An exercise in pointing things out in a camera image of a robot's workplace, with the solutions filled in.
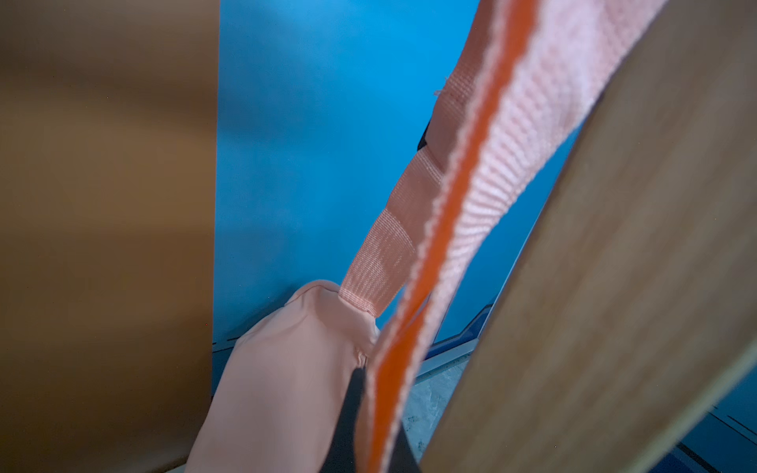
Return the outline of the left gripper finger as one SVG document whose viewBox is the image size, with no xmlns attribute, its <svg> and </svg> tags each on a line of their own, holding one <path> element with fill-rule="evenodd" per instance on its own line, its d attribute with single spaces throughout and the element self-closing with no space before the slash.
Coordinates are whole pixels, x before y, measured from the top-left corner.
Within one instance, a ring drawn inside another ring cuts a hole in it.
<svg viewBox="0 0 757 473">
<path fill-rule="evenodd" d="M 356 472 L 356 426 L 364 393 L 365 378 L 366 370 L 364 368 L 358 368 L 352 372 L 330 448 L 319 471 L 320 473 Z M 407 435 L 403 430 L 397 435 L 388 471 L 391 473 L 421 472 Z"/>
</svg>

